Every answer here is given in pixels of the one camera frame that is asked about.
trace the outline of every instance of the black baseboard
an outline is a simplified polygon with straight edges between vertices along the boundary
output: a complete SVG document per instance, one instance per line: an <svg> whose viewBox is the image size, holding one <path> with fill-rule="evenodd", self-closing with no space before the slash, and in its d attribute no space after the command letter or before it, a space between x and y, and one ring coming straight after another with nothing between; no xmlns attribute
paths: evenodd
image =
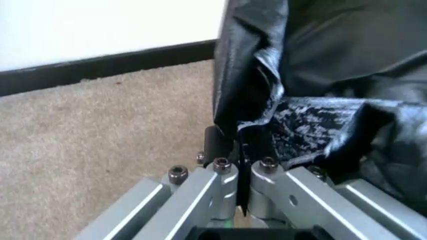
<svg viewBox="0 0 427 240"><path fill-rule="evenodd" d="M212 59L215 42L207 40L0 72L0 96Z"/></svg>

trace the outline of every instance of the hex socket bolt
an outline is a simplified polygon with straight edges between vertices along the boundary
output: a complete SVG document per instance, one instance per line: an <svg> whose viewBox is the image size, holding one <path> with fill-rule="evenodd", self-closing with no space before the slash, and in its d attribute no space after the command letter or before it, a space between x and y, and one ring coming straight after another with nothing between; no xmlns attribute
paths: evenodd
<svg viewBox="0 0 427 240"><path fill-rule="evenodd" d="M307 167L307 170L310 171L316 178L322 180L323 182L326 181L327 173L324 169L320 168L316 165L310 165Z"/></svg>
<svg viewBox="0 0 427 240"><path fill-rule="evenodd" d="M259 162L259 168L266 174L272 174L277 171L279 161L276 159L266 156Z"/></svg>
<svg viewBox="0 0 427 240"><path fill-rule="evenodd" d="M205 163L205 152L199 151L197 153L196 159L197 159L197 164L200 164L200 165L204 164Z"/></svg>
<svg viewBox="0 0 427 240"><path fill-rule="evenodd" d="M225 157L218 157L213 160L213 170L217 174L228 174L232 169L231 162Z"/></svg>
<svg viewBox="0 0 427 240"><path fill-rule="evenodd" d="M189 176L189 170L183 165L175 165L167 173L169 182L175 185L181 185Z"/></svg>

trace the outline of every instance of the beige carpet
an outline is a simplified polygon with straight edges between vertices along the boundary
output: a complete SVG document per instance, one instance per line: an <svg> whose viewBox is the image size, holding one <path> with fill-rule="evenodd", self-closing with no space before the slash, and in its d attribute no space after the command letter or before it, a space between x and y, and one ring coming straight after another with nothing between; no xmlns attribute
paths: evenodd
<svg viewBox="0 0 427 240"><path fill-rule="evenodd" d="M70 239L143 177L196 167L212 65L0 98L0 239Z"/></svg>

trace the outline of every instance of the folded black material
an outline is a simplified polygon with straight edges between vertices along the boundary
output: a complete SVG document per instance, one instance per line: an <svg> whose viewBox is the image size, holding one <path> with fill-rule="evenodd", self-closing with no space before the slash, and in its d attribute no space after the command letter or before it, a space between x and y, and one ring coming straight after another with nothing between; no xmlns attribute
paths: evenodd
<svg viewBox="0 0 427 240"><path fill-rule="evenodd" d="M426 13L420 0L230 0L215 124L248 163L269 143L286 168L362 177L427 214Z"/></svg>

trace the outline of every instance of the white wall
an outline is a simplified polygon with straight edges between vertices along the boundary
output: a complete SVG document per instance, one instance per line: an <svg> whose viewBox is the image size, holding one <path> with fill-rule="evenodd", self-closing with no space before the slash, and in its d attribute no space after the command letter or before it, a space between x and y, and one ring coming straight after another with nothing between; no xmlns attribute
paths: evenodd
<svg viewBox="0 0 427 240"><path fill-rule="evenodd" d="M218 37L225 0L0 0L0 72Z"/></svg>

